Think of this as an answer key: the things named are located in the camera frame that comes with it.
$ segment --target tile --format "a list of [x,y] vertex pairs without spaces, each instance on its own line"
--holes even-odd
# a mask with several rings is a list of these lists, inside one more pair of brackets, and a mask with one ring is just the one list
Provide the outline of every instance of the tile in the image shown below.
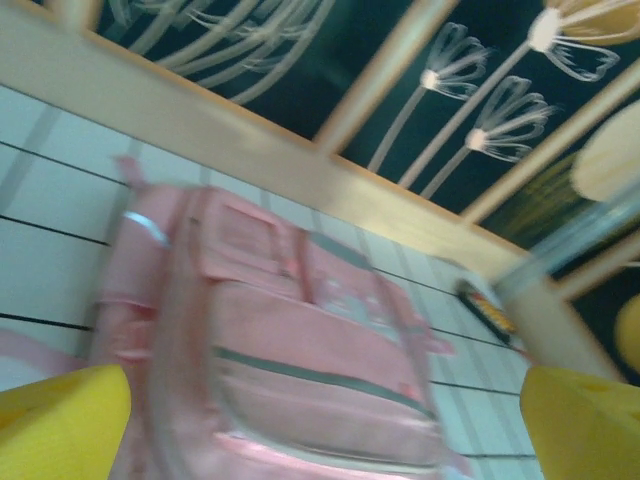
[[463,455],[476,453],[469,432],[465,427],[465,420],[453,397],[453,388],[445,385],[432,385],[431,391],[449,448]]
[[320,228],[322,233],[335,238],[339,242],[362,252],[362,244],[358,236],[358,229],[355,225],[347,223],[339,218],[318,212],[320,218]]
[[473,480],[505,480],[498,479],[493,476],[493,471],[487,463],[487,460],[472,458],[470,459],[470,463],[471,469],[473,470]]
[[113,157],[128,153],[130,143],[127,135],[61,112],[37,151],[69,165],[122,180]]
[[376,268],[401,277],[407,277],[395,242],[367,230],[362,230],[366,243],[365,253],[369,254],[371,263]]
[[487,460],[496,480],[529,480],[516,459]]
[[418,311],[431,326],[447,332],[465,333],[452,310],[450,295],[422,285],[412,285],[412,287],[418,292]]
[[406,260],[405,263],[409,270],[407,273],[411,280],[433,288],[441,288],[440,281],[431,264],[431,257],[405,245],[401,245],[400,250]]
[[544,480],[538,460],[520,460],[520,468],[525,472],[527,480]]
[[429,372],[430,378],[434,382],[450,382],[449,376],[444,370],[444,362],[446,358],[440,357],[438,355],[429,355],[428,363],[429,363]]
[[50,348],[70,355],[78,355],[83,346],[91,340],[91,332],[75,328],[54,327],[22,320],[9,320],[0,317],[0,328],[20,333],[42,342]]
[[46,108],[39,100],[0,86],[0,141],[25,147],[29,133]]
[[508,365],[511,353],[509,350],[495,345],[474,342],[473,351],[489,377],[489,388],[510,393],[520,392]]
[[2,313],[83,325],[105,247],[0,220]]
[[146,143],[139,158],[145,178],[151,183],[200,184],[200,165],[191,160]]
[[260,205],[261,203],[262,190],[255,185],[230,177],[229,175],[225,175],[217,170],[210,169],[209,184],[235,193],[236,195],[239,195],[257,205]]
[[292,202],[275,193],[267,193],[269,210],[305,230],[313,230],[313,212],[309,207]]
[[456,350],[455,356],[442,357],[445,372],[451,372],[453,375],[449,381],[457,385],[487,388],[485,376],[478,368],[477,359],[472,354],[471,349],[475,342],[446,333],[441,333],[439,337],[450,342]]
[[458,298],[451,297],[450,301],[455,315],[462,324],[466,335],[477,338],[478,340],[484,340],[485,342],[500,343],[498,337]]
[[498,396],[499,404],[502,409],[503,417],[506,418],[511,426],[511,430],[518,441],[518,454],[535,455],[535,450],[529,438],[529,432],[520,412],[520,398],[508,395]]
[[6,145],[0,145],[0,184],[4,181],[5,177],[13,165],[13,161],[16,160],[20,150],[7,147]]
[[104,241],[119,187],[104,178],[35,157],[5,214]]
[[502,421],[493,406],[490,394],[478,390],[459,389],[464,408],[480,439],[481,451],[485,455],[515,454]]

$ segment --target colorful toy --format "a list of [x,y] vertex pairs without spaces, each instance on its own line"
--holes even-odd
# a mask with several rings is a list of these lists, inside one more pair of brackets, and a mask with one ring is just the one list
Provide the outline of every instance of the colorful toy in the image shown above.
[[640,388],[534,367],[520,407],[546,480],[640,478]]
[[117,365],[0,393],[0,478],[105,480],[130,406]]
[[507,318],[504,311],[492,303],[480,290],[470,282],[462,280],[456,287],[458,298],[471,312],[484,323],[498,339],[509,345],[511,335],[516,331],[515,325]]

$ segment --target dandelion drawing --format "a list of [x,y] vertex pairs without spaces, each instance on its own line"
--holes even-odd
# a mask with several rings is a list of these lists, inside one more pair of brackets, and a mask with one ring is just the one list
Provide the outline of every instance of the dandelion drawing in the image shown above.
[[465,144],[429,182],[421,195],[431,198],[472,151],[509,163],[524,158],[531,147],[524,142],[539,137],[555,107],[539,93],[527,93],[531,81],[509,76],[494,90]]
[[528,52],[544,54],[576,80],[597,82],[619,57],[595,44],[624,43],[640,35],[640,0],[547,0],[546,5],[532,23],[527,39],[429,142],[400,178],[399,185],[408,188],[413,184],[462,122]]
[[[151,24],[129,47],[144,55],[167,29],[182,30],[193,23],[194,28],[205,29],[204,33],[156,63],[183,76],[225,64],[223,69],[198,80],[205,88],[214,88],[245,72],[262,74],[231,98],[242,104],[264,93],[291,68],[334,3],[335,0],[238,0],[225,14],[212,15],[206,10],[215,5],[215,0],[109,0],[116,21],[105,36],[117,40],[142,14],[154,15]],[[222,41],[229,45],[215,50]],[[283,54],[285,42],[288,51]]]
[[420,83],[395,118],[368,169],[376,172],[384,162],[398,134],[427,92],[446,95],[456,100],[468,100],[477,90],[472,82],[485,73],[489,50],[475,37],[467,37],[467,27],[447,23],[436,37]]

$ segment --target yellow object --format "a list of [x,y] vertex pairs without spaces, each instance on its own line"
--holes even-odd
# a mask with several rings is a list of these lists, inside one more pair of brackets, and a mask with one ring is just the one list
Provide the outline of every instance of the yellow object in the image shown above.
[[115,365],[0,393],[0,479],[105,480],[130,411]]
[[618,313],[615,336],[622,358],[640,372],[640,295],[629,300]]
[[534,367],[520,408],[546,480],[640,478],[640,388]]
[[546,0],[564,19],[573,18],[563,32],[589,45],[619,45],[640,37],[640,0]]

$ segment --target white tile wall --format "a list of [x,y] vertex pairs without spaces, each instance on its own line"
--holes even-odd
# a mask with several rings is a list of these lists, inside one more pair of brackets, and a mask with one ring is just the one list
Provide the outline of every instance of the white tile wall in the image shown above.
[[246,198],[250,202],[260,204],[262,190],[255,185],[249,185],[248,183],[238,180],[237,178],[230,177],[217,170],[209,170],[209,184],[214,187],[224,188],[230,192],[235,193],[243,198]]
[[324,234],[339,240],[351,248],[362,250],[362,243],[356,226],[324,213],[318,213],[318,218],[320,220],[320,229]]
[[39,154],[120,180],[112,158],[129,153],[131,138],[84,118],[61,112]]
[[431,258],[407,246],[402,246],[401,251],[406,261],[409,278],[423,285],[438,288],[440,282],[436,277]]
[[483,375],[481,367],[478,365],[473,348],[477,342],[472,340],[441,333],[438,335],[443,340],[447,340],[453,344],[456,349],[454,357],[444,357],[446,361],[445,371],[450,371],[452,381],[458,385],[467,385],[470,387],[490,388],[487,385],[487,379]]
[[0,141],[23,147],[47,106],[0,86]]
[[432,392],[451,449],[461,454],[480,453],[472,444],[471,434],[460,415],[454,399],[454,387],[433,385]]
[[313,212],[309,207],[292,202],[274,193],[268,194],[267,205],[273,213],[289,220],[294,225],[306,230],[315,229]]
[[518,445],[518,453],[523,455],[533,455],[535,451],[531,444],[531,439],[527,433],[527,427],[520,413],[520,398],[510,395],[498,395],[498,405],[505,418],[509,420],[509,425],[513,430]]
[[140,163],[149,182],[199,184],[202,167],[191,160],[151,145],[142,145]]
[[[45,112],[52,126],[39,122],[40,141],[26,144]],[[465,272],[2,87],[0,141],[8,144],[0,145],[0,180],[18,153],[13,146],[35,155],[9,208],[0,212],[6,215],[0,217],[0,328],[25,333],[66,352],[85,351],[91,334],[80,329],[92,326],[90,305],[109,252],[104,243],[112,241],[129,194],[126,187],[114,181],[119,180],[118,172],[109,157],[139,151],[142,168],[151,182],[208,182],[258,204],[266,200],[265,206],[290,221],[304,228],[320,228],[368,253],[376,268],[393,274],[387,278],[408,291],[418,312],[435,328],[449,332],[436,335],[451,341],[458,351],[453,358],[429,359],[433,380],[438,382],[433,386],[435,402],[451,444],[468,455],[491,454],[511,460],[474,460],[476,478],[502,480],[507,472],[514,475],[508,477],[510,480],[537,479],[537,462],[516,461],[514,456],[532,452],[518,417],[517,397],[482,390],[517,392],[527,365],[507,349],[475,340],[496,342],[455,297],[443,293],[452,292],[455,281]],[[509,434],[504,422],[509,422]],[[513,465],[530,470],[532,473],[526,475],[531,476],[517,473]]]
[[473,427],[480,439],[480,453],[518,454],[491,401],[491,395],[496,394],[467,389],[459,389],[458,393],[462,397],[464,408],[471,417]]
[[367,253],[371,257],[373,266],[385,272],[406,278],[407,272],[398,254],[395,242],[367,230],[361,231],[367,245]]
[[0,220],[1,313],[82,325],[102,245]]
[[33,159],[5,214],[94,240],[105,240],[120,185],[44,158]]

